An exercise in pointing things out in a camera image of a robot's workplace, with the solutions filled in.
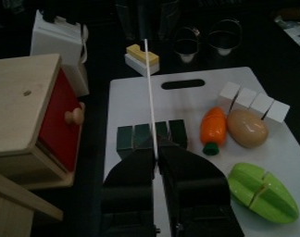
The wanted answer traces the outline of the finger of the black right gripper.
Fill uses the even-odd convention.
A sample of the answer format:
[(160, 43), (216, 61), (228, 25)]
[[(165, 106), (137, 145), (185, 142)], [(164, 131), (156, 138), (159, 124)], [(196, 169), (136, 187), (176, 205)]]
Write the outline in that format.
[(169, 38), (180, 18), (181, 0), (160, 0), (159, 37)]
[(137, 34), (136, 0), (116, 0), (118, 17), (126, 35)]

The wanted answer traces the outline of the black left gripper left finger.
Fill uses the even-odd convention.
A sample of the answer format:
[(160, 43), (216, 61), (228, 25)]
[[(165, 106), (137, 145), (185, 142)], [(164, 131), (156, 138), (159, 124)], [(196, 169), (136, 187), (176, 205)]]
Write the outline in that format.
[(104, 182), (101, 237), (156, 237), (153, 173), (153, 142), (148, 139)]

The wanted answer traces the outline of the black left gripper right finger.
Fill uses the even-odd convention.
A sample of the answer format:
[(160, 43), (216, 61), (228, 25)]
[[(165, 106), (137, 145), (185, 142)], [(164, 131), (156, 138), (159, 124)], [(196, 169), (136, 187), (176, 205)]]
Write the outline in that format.
[(159, 168), (173, 237), (244, 237), (223, 171), (168, 139), (159, 140)]

